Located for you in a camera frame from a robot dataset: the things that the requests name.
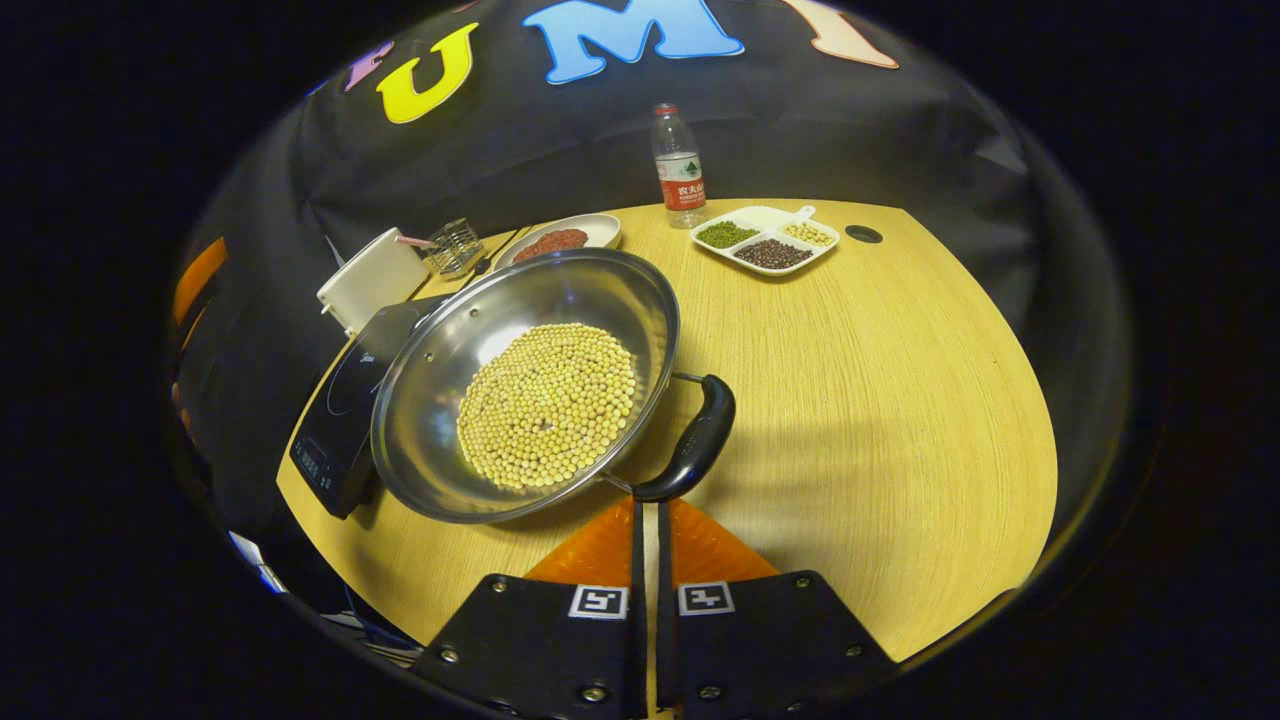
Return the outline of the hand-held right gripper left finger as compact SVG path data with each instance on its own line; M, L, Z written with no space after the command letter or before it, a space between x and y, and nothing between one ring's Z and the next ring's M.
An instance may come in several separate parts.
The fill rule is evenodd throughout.
M612 505L521 577L484 577L415 674L517 719L643 719L643 514Z

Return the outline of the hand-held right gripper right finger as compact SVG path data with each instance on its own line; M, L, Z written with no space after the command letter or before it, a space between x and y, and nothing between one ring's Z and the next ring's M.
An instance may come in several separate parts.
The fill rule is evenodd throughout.
M657 510L655 703L676 717L842 717L899 665L810 569L680 582Z

